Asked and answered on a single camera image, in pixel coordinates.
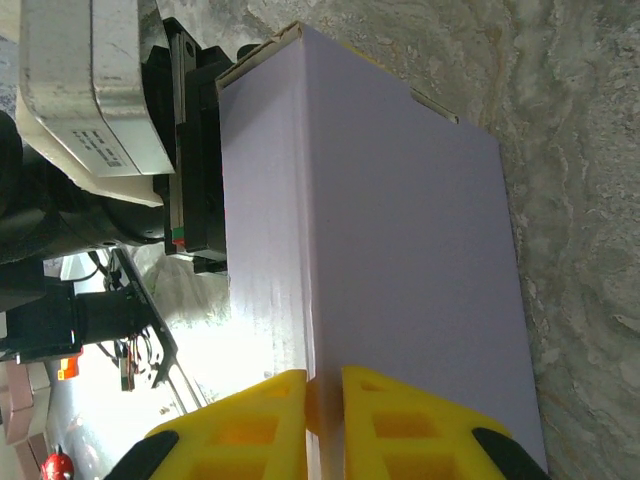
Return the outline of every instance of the cable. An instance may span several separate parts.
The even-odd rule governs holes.
[[[107,262],[107,267],[105,268],[106,274],[104,277],[104,289],[108,292],[113,292],[120,290],[123,288],[122,285],[122,271],[116,262],[116,256],[114,255],[114,250],[109,252],[109,261]]]
[[[136,335],[134,338],[137,352],[138,368],[140,368],[140,363],[142,363],[142,354],[140,353],[140,346],[138,345],[138,341],[141,338],[144,341],[145,349],[147,350],[146,364],[151,368],[151,363],[153,362],[153,347],[151,346],[151,340],[149,339],[149,334],[146,332],[146,329],[143,330],[140,334]],[[145,368],[141,369],[138,373],[145,373],[146,370],[147,369],[145,366]]]
[[[100,261],[100,257],[98,256],[98,252],[87,252],[87,255],[89,255],[89,258],[91,259],[91,261],[95,264],[96,268],[102,272],[102,274],[105,277],[109,276],[109,271],[106,269],[106,267],[104,265],[102,265],[102,262]]]
[[[115,356],[111,355],[111,353],[109,353],[104,345],[102,345],[101,343],[97,343],[96,345],[98,345],[100,351],[104,353],[109,358],[109,360],[111,360],[111,363],[113,363],[116,367],[120,367],[120,365],[118,364],[118,359]]]
[[[86,282],[87,280],[92,279],[93,277],[96,276],[96,274],[100,271],[99,268],[96,268],[92,273],[90,273],[89,275],[87,275],[86,277],[80,277],[80,278],[72,278],[70,280],[63,280],[64,283],[76,283],[76,282]]]

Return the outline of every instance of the concrete floor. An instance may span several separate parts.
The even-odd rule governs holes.
[[[56,378],[58,365],[50,365]],[[85,348],[81,375],[52,382],[47,433],[74,461],[75,480],[104,478],[152,429],[178,416],[168,387],[120,390],[120,374],[94,345]]]
[[[302,19],[495,135],[502,144],[551,474],[638,478],[637,0],[159,3],[164,16],[178,17],[203,45],[231,52]],[[6,71],[15,46],[0,42],[0,56],[8,59]],[[0,97],[6,99],[11,76],[0,75]],[[187,278],[176,262],[161,260],[147,269],[147,280],[158,281],[158,298],[171,291],[171,278]],[[224,329],[225,284],[185,284],[195,287],[175,294],[180,308],[161,307],[176,312],[179,341],[202,345],[214,336],[214,324],[230,342],[236,338]],[[203,315],[179,313],[198,308]],[[261,371],[260,362],[241,363],[234,385],[223,346],[217,353],[206,350],[222,361],[219,369],[193,372],[209,384],[209,398],[271,374]],[[262,355],[263,346],[255,347]]]

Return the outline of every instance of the white cardboard box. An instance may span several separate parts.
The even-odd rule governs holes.
[[[232,314],[317,377],[323,478],[348,364],[499,420],[546,469],[498,142],[301,24],[219,90]]]

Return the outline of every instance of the red fire extinguisher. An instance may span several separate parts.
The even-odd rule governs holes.
[[[42,480],[73,480],[74,473],[71,457],[62,451],[60,445],[42,465]]]

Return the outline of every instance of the stone surface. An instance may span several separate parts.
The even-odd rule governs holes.
[[[638,478],[637,0],[159,3],[163,16],[178,17],[203,45],[230,52],[303,20],[495,135],[552,476]],[[0,59],[15,58],[4,45],[0,41]],[[6,65],[0,67],[4,83]],[[0,86],[0,105],[6,88]],[[148,255],[141,262],[154,258],[141,254]],[[184,330],[183,341],[203,341],[195,333],[205,330],[199,325],[228,320],[224,282],[205,285],[175,262],[160,261],[148,280],[160,298],[173,288],[172,279],[182,279],[185,293],[174,299],[179,308],[161,310]],[[249,370],[247,379],[271,374]],[[215,398],[220,378],[198,374],[214,382],[209,396]]]

